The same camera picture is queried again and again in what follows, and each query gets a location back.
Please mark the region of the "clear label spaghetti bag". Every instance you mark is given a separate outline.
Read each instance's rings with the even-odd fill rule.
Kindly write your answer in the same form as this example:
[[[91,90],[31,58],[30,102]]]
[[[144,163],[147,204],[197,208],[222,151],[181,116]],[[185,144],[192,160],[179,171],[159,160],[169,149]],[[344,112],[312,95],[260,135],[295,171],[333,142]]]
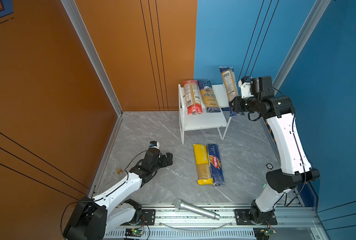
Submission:
[[[233,67],[219,67],[223,83],[227,92],[229,104],[238,96],[238,89]]]

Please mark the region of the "blue yellow spaghetti bag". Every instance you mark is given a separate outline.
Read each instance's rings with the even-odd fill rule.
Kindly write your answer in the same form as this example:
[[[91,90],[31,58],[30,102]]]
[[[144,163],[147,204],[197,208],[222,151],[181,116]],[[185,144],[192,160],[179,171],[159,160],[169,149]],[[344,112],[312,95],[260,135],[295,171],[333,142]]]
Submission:
[[[207,113],[220,113],[221,108],[218,105],[211,82],[209,80],[198,80],[198,86]]]

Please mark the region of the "red spaghetti bag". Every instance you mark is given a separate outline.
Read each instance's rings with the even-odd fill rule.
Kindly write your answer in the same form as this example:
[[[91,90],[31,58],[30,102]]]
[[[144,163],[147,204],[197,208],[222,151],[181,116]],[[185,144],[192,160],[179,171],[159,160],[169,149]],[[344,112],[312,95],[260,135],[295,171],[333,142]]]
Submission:
[[[184,81],[184,91],[188,115],[202,114],[202,104],[198,82],[196,80]]]

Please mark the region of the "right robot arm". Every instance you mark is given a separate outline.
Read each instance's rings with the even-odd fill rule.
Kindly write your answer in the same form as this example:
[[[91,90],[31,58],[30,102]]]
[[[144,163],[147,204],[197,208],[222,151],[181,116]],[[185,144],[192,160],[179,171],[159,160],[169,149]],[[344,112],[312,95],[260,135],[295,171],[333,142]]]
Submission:
[[[269,76],[244,77],[238,86],[241,94],[231,100],[230,107],[236,113],[257,113],[258,119],[266,120],[281,161],[280,169],[266,174],[267,186],[252,202],[248,215],[253,224],[266,224],[283,196],[298,185],[304,186],[319,178],[320,173],[312,167],[303,150],[296,127],[296,110],[290,97],[277,97]]]

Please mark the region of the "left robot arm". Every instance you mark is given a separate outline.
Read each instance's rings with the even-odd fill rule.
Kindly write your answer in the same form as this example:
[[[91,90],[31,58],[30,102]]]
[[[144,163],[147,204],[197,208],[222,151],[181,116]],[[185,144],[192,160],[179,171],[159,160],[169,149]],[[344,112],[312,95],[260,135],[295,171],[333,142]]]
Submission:
[[[173,154],[162,154],[157,146],[149,147],[144,155],[117,184],[93,198],[85,196],[74,202],[68,223],[60,227],[63,239],[102,240],[108,230],[140,221],[142,205],[128,196],[151,181],[159,169],[173,164]]]

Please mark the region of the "white two-tier metal shelf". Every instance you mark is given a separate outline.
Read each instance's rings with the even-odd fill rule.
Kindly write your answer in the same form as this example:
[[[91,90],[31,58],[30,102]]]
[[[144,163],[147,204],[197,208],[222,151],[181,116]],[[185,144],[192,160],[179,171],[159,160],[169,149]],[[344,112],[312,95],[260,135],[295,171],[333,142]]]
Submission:
[[[185,91],[181,85],[178,85],[179,93],[179,124],[181,142],[184,143],[185,132],[217,129],[221,140],[226,136],[232,117],[226,111],[220,113],[207,113],[206,107],[203,106],[203,113],[199,115],[188,115],[188,107],[186,105]]]

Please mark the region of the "silver microphone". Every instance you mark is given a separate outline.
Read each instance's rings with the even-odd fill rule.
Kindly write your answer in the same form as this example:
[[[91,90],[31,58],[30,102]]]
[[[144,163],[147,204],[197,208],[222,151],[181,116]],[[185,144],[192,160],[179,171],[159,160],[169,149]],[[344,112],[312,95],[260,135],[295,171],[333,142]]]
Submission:
[[[215,212],[206,210],[204,208],[200,208],[198,206],[195,206],[193,204],[187,203],[181,199],[176,199],[174,206],[178,210],[184,210],[188,211],[197,215],[200,215],[202,217],[206,217],[212,220],[220,220],[221,216]]]

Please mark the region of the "blue Barilla spaghetti box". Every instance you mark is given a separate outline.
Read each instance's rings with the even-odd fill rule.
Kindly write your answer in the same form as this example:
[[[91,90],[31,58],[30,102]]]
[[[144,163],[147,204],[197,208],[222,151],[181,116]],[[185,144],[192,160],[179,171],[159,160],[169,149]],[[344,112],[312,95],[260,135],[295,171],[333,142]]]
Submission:
[[[220,159],[219,146],[217,144],[207,144],[207,150],[213,178],[213,185],[217,187],[224,186],[225,179]]]

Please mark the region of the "left green circuit board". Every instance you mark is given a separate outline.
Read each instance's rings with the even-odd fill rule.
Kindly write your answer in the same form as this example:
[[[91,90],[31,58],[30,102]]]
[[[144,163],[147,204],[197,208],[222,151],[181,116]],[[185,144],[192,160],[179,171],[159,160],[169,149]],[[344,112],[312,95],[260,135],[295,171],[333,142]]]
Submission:
[[[125,231],[126,239],[140,239],[144,235],[145,231],[140,229],[126,229]]]

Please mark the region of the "right circuit board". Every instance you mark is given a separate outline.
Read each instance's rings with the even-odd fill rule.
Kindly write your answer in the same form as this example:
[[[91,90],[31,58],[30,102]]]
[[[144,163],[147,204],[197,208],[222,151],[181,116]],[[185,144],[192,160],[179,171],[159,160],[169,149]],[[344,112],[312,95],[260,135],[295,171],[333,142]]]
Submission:
[[[254,235],[257,240],[269,240],[269,230],[268,229],[254,229]]]

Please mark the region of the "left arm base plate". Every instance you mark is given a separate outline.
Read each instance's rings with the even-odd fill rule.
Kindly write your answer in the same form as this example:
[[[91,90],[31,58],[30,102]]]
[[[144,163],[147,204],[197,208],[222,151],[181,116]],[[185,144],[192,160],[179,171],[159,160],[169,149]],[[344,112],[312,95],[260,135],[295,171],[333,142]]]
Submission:
[[[144,221],[146,221],[146,224],[150,227],[155,225],[155,220],[156,220],[156,210],[145,209],[142,210],[140,214],[136,214],[133,220],[122,224],[122,226],[141,226],[144,224]]]

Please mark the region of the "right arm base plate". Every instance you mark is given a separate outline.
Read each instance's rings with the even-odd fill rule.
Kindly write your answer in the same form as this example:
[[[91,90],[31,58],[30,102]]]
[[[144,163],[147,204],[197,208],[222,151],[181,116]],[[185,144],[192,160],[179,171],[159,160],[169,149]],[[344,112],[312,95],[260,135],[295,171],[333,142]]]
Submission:
[[[278,224],[277,218],[275,216],[275,210],[262,213],[256,211],[255,209],[235,209],[235,220],[237,225],[271,225],[275,226]]]

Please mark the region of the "aluminium front rail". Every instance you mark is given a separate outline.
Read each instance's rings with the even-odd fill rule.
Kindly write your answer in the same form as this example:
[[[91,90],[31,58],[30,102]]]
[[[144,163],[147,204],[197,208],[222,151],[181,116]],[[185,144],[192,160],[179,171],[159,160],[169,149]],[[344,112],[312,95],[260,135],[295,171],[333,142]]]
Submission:
[[[141,226],[122,226],[108,230],[102,240],[256,240],[254,229],[268,229],[269,240],[326,240],[328,235],[312,208],[282,207],[275,209],[278,224],[237,225],[235,209],[248,209],[246,205],[201,205],[215,212],[220,220],[176,209],[169,205],[146,205],[142,210],[155,209],[154,226],[146,221]],[[126,239],[126,229],[140,229],[145,235],[140,239]]]

